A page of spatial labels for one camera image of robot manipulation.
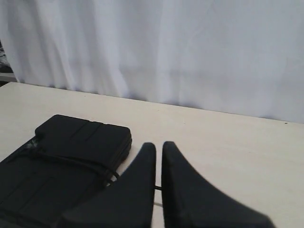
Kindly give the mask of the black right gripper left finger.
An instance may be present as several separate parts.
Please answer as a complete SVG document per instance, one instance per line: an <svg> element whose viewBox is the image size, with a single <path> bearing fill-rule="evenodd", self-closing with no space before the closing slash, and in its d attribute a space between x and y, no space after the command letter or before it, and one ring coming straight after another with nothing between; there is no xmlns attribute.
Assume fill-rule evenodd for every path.
<svg viewBox="0 0 304 228"><path fill-rule="evenodd" d="M156 148L142 145L122 175L85 203L64 212L58 228L149 228L156 177Z"/></svg>

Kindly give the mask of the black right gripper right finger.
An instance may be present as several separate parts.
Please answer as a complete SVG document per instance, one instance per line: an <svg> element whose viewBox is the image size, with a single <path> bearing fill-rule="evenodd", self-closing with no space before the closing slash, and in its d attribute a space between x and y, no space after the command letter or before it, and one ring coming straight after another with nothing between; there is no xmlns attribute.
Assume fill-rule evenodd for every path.
<svg viewBox="0 0 304 228"><path fill-rule="evenodd" d="M167 228L273 228L272 220L203 178L174 142L162 149L161 188Z"/></svg>

